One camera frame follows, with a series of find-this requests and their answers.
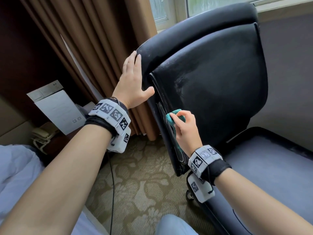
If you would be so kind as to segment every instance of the carpet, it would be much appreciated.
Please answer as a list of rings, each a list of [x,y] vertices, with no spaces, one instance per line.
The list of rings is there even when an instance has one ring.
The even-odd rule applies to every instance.
[[[112,159],[115,201],[112,234],[153,235],[165,214],[185,220],[199,234],[217,234],[195,202],[185,198],[186,175],[177,177],[161,137],[131,137]],[[110,165],[100,171],[86,206],[110,232],[113,183]]]

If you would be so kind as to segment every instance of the hand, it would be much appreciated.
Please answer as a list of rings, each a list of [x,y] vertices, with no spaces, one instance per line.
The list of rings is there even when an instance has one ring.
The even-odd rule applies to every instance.
[[[178,116],[185,116],[186,122],[183,122]],[[176,129],[176,140],[182,150],[191,157],[191,154],[202,147],[202,141],[196,126],[196,119],[190,111],[181,110],[177,114],[170,113],[174,120],[174,127]]]
[[[145,91],[141,89],[141,55],[137,56],[136,63],[135,56],[136,51],[125,60],[123,73],[112,95],[122,102],[127,109],[140,105],[154,94],[152,86]]]

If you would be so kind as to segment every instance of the black wire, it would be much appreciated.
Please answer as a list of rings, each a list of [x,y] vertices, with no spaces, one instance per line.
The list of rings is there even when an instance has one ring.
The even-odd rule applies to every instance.
[[[112,216],[111,216],[111,227],[110,227],[110,235],[112,234],[112,224],[113,224],[113,211],[114,211],[114,193],[115,193],[115,185],[114,185],[114,176],[113,176],[113,169],[112,169],[112,164],[111,160],[108,154],[108,159],[111,167],[111,173],[112,173],[112,181],[113,181],[113,199],[112,199]]]
[[[234,213],[234,215],[236,216],[236,218],[238,219],[238,221],[240,222],[240,224],[245,228],[245,230],[247,230],[247,232],[250,233],[249,230],[246,229],[246,227],[245,227],[245,226],[242,224],[242,222],[239,220],[239,218],[237,217],[237,215],[236,215],[236,213],[235,213],[234,210],[233,210],[233,213]]]

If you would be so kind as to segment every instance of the chair caster wheel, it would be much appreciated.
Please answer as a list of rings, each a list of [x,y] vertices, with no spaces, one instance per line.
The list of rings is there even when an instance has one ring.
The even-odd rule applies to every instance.
[[[186,199],[188,201],[193,201],[194,200],[194,197],[192,196],[192,194],[190,193],[189,190],[186,191]]]

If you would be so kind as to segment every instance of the teal cloth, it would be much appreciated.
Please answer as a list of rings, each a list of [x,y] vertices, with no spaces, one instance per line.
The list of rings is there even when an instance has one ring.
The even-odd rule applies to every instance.
[[[181,109],[178,109],[178,110],[174,110],[172,111],[173,114],[177,114],[178,111],[181,111]],[[167,122],[171,125],[171,127],[173,128],[173,131],[174,131],[174,135],[175,135],[175,139],[176,139],[176,130],[175,130],[175,127],[174,127],[174,124],[175,122],[173,121],[172,117],[170,116],[170,113],[168,113],[166,116],[166,120]],[[178,116],[178,118],[180,118],[183,122],[186,122],[186,119],[184,116]],[[182,148],[178,145],[178,143],[176,142],[177,144],[177,148],[179,149],[179,151],[182,152]]]

